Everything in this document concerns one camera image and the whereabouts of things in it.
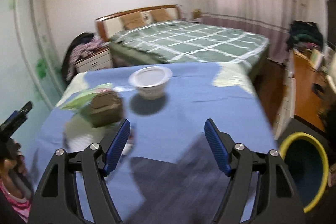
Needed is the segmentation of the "person hand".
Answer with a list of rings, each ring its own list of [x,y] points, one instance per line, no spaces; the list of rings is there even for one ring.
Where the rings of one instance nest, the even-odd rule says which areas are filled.
[[[29,188],[25,186],[19,176],[14,174],[27,174],[25,157],[20,151],[21,145],[14,139],[9,139],[7,144],[1,144],[1,186],[5,193],[12,195],[19,200],[30,198]]]

